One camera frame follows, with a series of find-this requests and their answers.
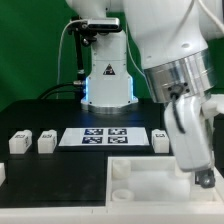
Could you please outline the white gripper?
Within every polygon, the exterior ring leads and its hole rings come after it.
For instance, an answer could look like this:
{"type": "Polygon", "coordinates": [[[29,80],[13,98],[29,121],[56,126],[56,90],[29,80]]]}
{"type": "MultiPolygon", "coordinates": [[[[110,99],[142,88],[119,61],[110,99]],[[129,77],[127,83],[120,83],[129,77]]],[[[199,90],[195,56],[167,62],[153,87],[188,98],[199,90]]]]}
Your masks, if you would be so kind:
{"type": "Polygon", "coordinates": [[[181,96],[176,102],[181,133],[177,127],[172,104],[164,112],[165,126],[171,148],[183,172],[195,172],[195,184],[202,188],[215,186],[212,167],[212,134],[214,117],[224,114],[224,94],[212,94],[208,99],[200,96],[181,96]]]}

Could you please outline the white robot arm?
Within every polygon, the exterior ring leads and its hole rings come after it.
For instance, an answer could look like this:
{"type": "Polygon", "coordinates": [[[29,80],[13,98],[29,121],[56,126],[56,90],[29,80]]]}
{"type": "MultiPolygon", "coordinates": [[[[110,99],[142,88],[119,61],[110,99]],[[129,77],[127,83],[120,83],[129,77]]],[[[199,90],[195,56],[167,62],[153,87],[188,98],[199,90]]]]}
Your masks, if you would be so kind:
{"type": "Polygon", "coordinates": [[[194,172],[204,188],[215,185],[212,165],[213,120],[224,113],[215,85],[207,40],[223,27],[218,13],[203,0],[65,0],[79,16],[78,28],[92,46],[92,71],[87,78],[84,109],[117,112],[137,100],[124,52],[115,44],[127,36],[122,12],[141,59],[152,100],[165,105],[164,122],[179,168],[194,172]]]}

